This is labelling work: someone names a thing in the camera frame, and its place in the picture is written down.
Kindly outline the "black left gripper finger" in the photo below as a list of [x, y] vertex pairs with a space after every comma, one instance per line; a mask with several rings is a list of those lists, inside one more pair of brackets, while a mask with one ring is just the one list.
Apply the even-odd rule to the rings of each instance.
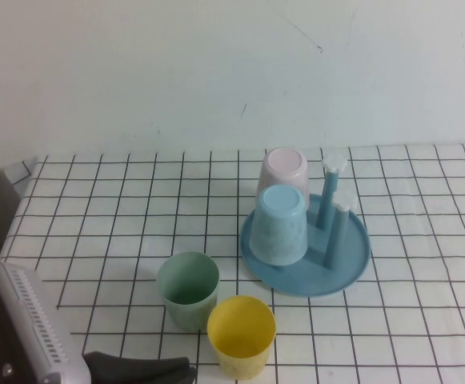
[[193, 384], [197, 377], [196, 369], [193, 366], [184, 367], [176, 372], [176, 384]]
[[83, 355], [92, 383], [175, 383], [176, 372], [190, 366], [187, 357], [142, 360], [102, 352]]

